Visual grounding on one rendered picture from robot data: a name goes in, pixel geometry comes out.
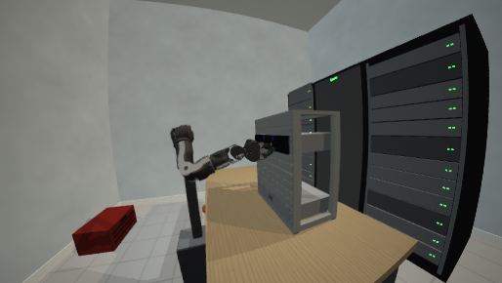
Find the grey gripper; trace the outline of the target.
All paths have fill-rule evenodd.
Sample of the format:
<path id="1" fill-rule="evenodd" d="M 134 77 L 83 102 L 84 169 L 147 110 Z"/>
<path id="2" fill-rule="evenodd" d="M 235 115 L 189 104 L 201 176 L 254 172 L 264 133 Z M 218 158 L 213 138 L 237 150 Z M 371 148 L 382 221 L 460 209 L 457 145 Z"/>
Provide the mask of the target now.
<path id="1" fill-rule="evenodd" d="M 267 152 L 262 152 L 260 153 L 260 148 L 265 148 L 267 147 L 269 150 Z M 264 160 L 267 158 L 269 155 L 271 155 L 273 152 L 275 152 L 275 148 L 273 148 L 270 144 L 264 143 L 262 141 L 254 141 L 254 140 L 247 140 L 245 145 L 243 146 L 245 150 L 245 158 L 247 158 L 251 162 L 256 162 L 258 160 Z"/>

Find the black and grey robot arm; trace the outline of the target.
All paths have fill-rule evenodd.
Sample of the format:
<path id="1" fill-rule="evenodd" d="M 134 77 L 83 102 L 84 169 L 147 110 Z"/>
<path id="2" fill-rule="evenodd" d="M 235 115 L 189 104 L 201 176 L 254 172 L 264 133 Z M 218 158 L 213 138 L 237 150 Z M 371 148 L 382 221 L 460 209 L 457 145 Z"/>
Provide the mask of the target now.
<path id="1" fill-rule="evenodd" d="M 236 145 L 235 143 L 231 146 L 226 147 L 225 149 L 211 154 L 210 157 L 206 155 L 199 159 L 197 162 L 191 164 L 190 162 L 193 155 L 191 143 L 194 140 L 192 134 L 193 133 L 191 133 L 190 125 L 180 125 L 180 127 L 173 128 L 170 133 L 173 144 L 175 144 L 174 148 L 176 148 L 177 167 L 180 174 L 184 176 L 189 182 L 205 180 L 211 174 L 215 173 L 213 168 L 215 168 L 215 170 L 226 168 L 228 165 L 242 160 L 241 158 L 243 158 L 245 155 L 244 148 Z M 234 161 L 233 159 L 229 158 L 229 151 L 230 155 L 237 160 Z M 222 164 L 225 164 L 225 166 L 223 166 Z M 216 165 L 218 165 L 217 168 Z"/>

